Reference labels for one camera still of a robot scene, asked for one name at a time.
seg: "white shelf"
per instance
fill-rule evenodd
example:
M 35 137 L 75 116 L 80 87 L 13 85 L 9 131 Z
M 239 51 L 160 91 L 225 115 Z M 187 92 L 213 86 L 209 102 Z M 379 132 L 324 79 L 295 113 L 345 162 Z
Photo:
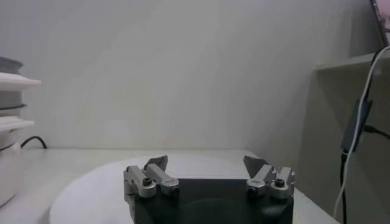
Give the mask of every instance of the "white shelf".
M 317 65 L 316 70 L 317 71 L 330 71 L 333 69 L 353 69 L 353 68 L 363 68 L 368 67 L 372 61 L 372 57 L 374 56 L 374 53 L 366 54 L 358 57 L 348 58 L 344 60 L 338 60 L 338 61 L 331 61 L 328 63 L 324 63 L 322 65 Z M 382 61 L 389 62 L 390 61 L 390 54 L 385 53 L 384 56 L 382 56 Z
M 0 117 L 0 132 L 34 125 L 34 121 L 27 121 L 17 116 Z
M 21 91 L 40 85 L 41 81 L 28 79 L 21 75 L 0 72 L 0 91 Z

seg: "white table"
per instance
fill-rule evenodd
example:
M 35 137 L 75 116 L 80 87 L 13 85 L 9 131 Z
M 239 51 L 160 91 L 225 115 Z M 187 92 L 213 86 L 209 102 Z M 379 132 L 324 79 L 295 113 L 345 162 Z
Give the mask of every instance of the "white table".
M 49 223 L 49 207 L 70 182 L 88 171 L 117 160 L 161 154 L 210 156 L 237 163 L 246 150 L 28 150 L 26 176 L 19 194 L 0 208 L 0 223 Z M 294 194 L 294 223 L 337 223 L 300 191 Z

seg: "white lid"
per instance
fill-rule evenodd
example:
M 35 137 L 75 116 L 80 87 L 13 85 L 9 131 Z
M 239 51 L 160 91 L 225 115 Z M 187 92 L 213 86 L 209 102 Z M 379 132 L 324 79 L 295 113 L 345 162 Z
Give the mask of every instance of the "white lid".
M 39 84 L 41 84 L 39 80 L 28 79 L 17 74 L 0 72 L 0 90 L 3 91 L 21 91 Z
M 17 116 L 0 117 L 0 132 L 34 125 L 34 121 L 27 121 Z

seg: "white cable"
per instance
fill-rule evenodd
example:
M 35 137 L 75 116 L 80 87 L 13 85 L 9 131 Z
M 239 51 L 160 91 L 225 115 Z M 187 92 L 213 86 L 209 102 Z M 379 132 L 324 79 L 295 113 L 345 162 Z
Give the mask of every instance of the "white cable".
M 370 84 L 370 80 L 371 80 L 372 74 L 374 73 L 375 65 L 378 63 L 378 61 L 381 58 L 381 56 L 383 55 L 383 53 L 388 51 L 389 49 L 390 49 L 390 46 L 387 46 L 387 47 L 383 48 L 378 53 L 377 57 L 375 58 L 374 62 L 371 65 L 370 71 L 368 72 L 366 86 L 364 87 L 364 90 L 363 90 L 363 93 L 361 95 L 360 102 L 359 102 L 358 117 L 357 117 L 357 120 L 356 120 L 355 132 L 353 134 L 352 144 L 351 144 L 351 146 L 349 148 L 346 164 L 344 166 L 344 178 L 342 179 L 342 185 L 341 185 L 341 188 L 340 188 L 340 192 L 339 192 L 339 194 L 337 196 L 335 207 L 333 208 L 333 218 L 334 219 L 336 219 L 337 210 L 338 210 L 338 206 L 339 206 L 339 203 L 340 203 L 342 192 L 346 188 L 348 168 L 349 168 L 349 161 L 350 161 L 350 157 L 352 155 L 352 151 L 353 151 L 354 145 L 356 144 L 356 141 L 357 141 L 357 138 L 358 138 L 359 123 L 360 123 L 360 119 L 361 119 L 360 118 L 361 117 L 361 108 L 363 106 L 363 101 L 366 98 L 366 95 L 367 95 L 367 92 L 368 92 L 368 87 L 369 87 L 369 84 Z

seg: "metal gripper jaw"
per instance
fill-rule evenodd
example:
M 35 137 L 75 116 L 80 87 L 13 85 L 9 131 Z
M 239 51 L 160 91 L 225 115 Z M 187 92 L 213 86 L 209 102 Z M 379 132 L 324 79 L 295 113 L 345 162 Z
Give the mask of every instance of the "metal gripper jaw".
M 162 194 L 178 196 L 179 180 L 165 173 L 167 163 L 168 157 L 161 156 L 150 159 L 142 170 L 138 166 L 127 167 L 123 173 L 125 200 L 136 194 L 142 198 L 151 198 L 156 195 L 157 185 Z
M 283 167 L 278 173 L 263 159 L 244 157 L 244 163 L 250 179 L 246 181 L 247 194 L 257 198 L 269 192 L 277 199 L 287 199 L 294 194 L 295 173 L 289 167 Z

